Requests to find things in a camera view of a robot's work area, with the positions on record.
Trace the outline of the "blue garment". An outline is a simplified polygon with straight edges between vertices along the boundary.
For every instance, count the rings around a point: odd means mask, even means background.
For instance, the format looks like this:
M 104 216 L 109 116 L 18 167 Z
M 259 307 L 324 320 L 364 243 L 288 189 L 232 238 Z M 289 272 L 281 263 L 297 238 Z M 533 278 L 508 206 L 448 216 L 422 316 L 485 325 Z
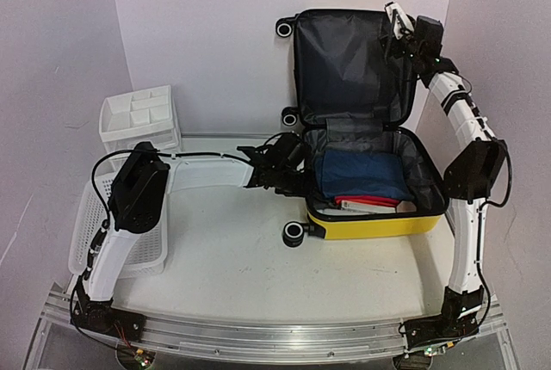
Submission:
M 320 193 L 325 198 L 372 196 L 413 200 L 401 159 L 386 152 L 327 149 L 313 162 Z

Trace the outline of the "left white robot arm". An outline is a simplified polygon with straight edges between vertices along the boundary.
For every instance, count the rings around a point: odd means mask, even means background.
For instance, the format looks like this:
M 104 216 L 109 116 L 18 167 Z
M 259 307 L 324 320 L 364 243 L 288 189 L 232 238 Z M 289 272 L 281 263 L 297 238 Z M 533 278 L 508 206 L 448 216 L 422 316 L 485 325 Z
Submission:
M 161 222 L 172 190 L 233 186 L 272 188 L 302 196 L 310 149 L 295 133 L 278 133 L 260 146 L 240 146 L 237 155 L 222 152 L 163 152 L 151 142 L 123 150 L 126 160 L 100 202 L 105 217 L 91 239 L 84 271 L 71 292 L 71 324 L 82 335 L 138 341 L 145 316 L 113 306 L 115 284 L 133 246 Z

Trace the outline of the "red garment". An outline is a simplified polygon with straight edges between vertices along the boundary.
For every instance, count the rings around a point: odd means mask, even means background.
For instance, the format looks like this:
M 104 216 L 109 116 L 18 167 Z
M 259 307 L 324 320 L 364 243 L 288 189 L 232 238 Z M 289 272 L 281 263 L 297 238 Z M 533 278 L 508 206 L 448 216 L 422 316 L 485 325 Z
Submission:
M 392 198 L 371 196 L 371 195 L 340 195 L 334 198 L 336 204 L 343 201 L 354 202 L 357 204 L 373 205 L 379 207 L 396 207 L 400 201 Z

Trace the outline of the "yellow Pikachu hard-shell suitcase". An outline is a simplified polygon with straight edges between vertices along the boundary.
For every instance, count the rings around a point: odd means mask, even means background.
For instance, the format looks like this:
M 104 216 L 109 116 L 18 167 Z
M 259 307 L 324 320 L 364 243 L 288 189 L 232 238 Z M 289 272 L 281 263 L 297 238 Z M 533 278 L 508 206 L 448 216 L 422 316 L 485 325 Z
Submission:
M 309 9 L 275 24 L 291 38 L 296 103 L 282 111 L 282 123 L 299 123 L 310 152 L 306 221 L 282 231 L 290 247 L 306 236 L 325 240 L 394 237 L 430 231 L 449 201 L 443 181 L 420 139 L 404 128 L 416 92 L 413 73 L 386 67 L 381 37 L 390 21 L 382 11 Z M 415 213 L 366 214 L 345 211 L 319 191 L 313 162 L 327 149 L 386 152 L 401 159 Z

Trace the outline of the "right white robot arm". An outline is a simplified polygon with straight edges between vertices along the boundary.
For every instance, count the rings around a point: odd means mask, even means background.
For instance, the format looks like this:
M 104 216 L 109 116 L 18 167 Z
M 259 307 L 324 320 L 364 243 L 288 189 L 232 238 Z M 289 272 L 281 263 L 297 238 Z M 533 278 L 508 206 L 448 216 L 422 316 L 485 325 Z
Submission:
M 486 320 L 492 299 L 483 275 L 486 214 L 489 207 L 504 207 L 509 200 L 495 202 L 490 196 L 500 171 L 512 168 L 511 156 L 475 104 L 470 82 L 451 59 L 442 57 L 442 23 L 426 16 L 412 20 L 396 3 L 387 4 L 385 11 L 390 21 L 382 41 L 386 56 L 410 62 L 415 79 L 439 102 L 461 148 L 443 172 L 455 242 L 441 311 L 399 327 L 408 353 L 431 355 L 475 336 Z

